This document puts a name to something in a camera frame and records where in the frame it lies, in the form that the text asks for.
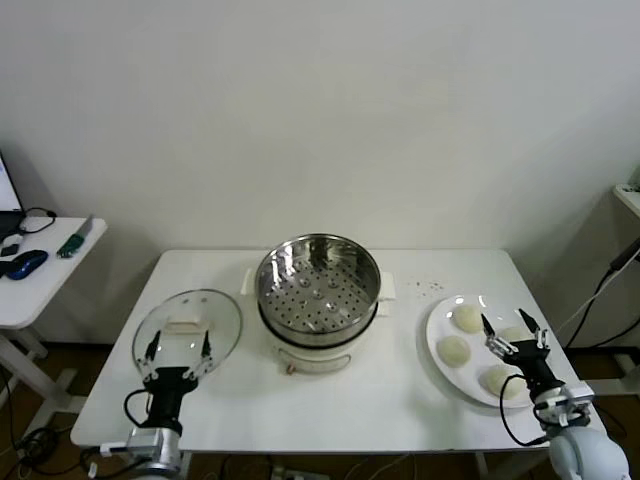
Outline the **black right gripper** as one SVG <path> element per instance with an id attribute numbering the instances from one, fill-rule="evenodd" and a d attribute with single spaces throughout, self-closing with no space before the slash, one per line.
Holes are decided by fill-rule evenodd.
<path id="1" fill-rule="evenodd" d="M 555 377 L 546 362 L 550 353 L 546 329 L 542 329 L 537 321 L 523 309 L 518 310 L 527 329 L 535 340 L 524 340 L 513 344 L 499 337 L 487 317 L 482 314 L 483 331 L 486 336 L 485 346 L 498 358 L 518 368 L 525 377 L 529 396 L 535 400 L 547 391 L 561 388 L 565 383 Z"/>

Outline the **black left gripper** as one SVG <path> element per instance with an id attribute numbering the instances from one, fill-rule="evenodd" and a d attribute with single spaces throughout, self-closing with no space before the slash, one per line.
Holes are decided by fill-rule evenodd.
<path id="1" fill-rule="evenodd" d="M 183 397 L 198 387 L 198 380 L 212 369 L 212 347 L 209 331 L 206 330 L 201 345 L 199 359 L 188 367 L 160 367 L 155 370 L 154 360 L 158 351 L 160 331 L 157 330 L 150 340 L 143 343 L 143 351 L 135 355 L 136 366 L 145 390 L 151 394 L 152 402 L 143 428 L 167 428 L 182 430 L 179 421 Z"/>

